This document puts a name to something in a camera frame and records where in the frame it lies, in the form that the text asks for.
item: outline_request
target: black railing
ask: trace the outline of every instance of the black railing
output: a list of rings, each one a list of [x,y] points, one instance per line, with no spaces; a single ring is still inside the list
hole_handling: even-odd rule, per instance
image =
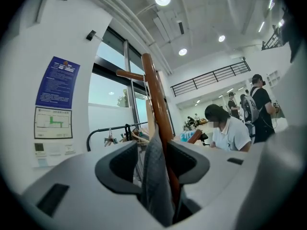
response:
[[[270,37],[266,44],[262,45],[262,50],[270,49],[270,48],[277,48],[283,46],[283,41],[281,39],[281,29],[276,28],[274,30],[273,35]]]
[[[173,89],[174,95],[178,96],[248,71],[250,71],[248,64],[246,61],[242,61],[227,67],[210,71],[193,79],[186,80],[172,86],[171,88]]]

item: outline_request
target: printed notice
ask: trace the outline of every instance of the printed notice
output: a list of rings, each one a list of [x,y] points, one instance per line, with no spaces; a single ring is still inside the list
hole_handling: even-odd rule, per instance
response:
[[[71,109],[80,65],[53,57],[40,84],[36,105]]]
[[[72,138],[71,110],[36,107],[34,121],[34,138]]]

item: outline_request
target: blue poster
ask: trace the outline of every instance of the blue poster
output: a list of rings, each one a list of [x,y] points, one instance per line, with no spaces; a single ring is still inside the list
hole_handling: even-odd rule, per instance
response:
[[[53,57],[40,84],[36,105],[71,109],[80,65]]]

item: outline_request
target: black hair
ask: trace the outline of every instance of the black hair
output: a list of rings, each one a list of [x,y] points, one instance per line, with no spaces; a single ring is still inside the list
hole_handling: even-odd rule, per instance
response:
[[[245,96],[246,96],[246,95],[244,95],[244,94],[240,95],[240,99],[241,99],[240,105],[241,105],[242,108],[243,108],[243,98],[244,98]]]
[[[261,75],[259,75],[259,74],[255,74],[254,76],[253,76],[253,78],[252,78],[252,84],[255,84],[255,83],[257,83],[258,82],[258,80],[261,80],[261,81],[263,81],[262,80],[262,76]]]
[[[243,101],[243,97],[245,97],[245,95],[244,95],[244,94],[240,95],[240,99],[241,99],[241,101]]]
[[[207,106],[205,110],[205,116],[209,122],[227,122],[227,119],[230,118],[230,115],[223,108],[219,107],[216,104],[211,104]]]

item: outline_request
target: gray cloth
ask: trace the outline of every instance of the gray cloth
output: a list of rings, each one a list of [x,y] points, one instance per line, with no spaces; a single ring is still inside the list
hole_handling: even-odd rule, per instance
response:
[[[163,226],[172,224],[174,209],[158,125],[145,153],[141,203]]]

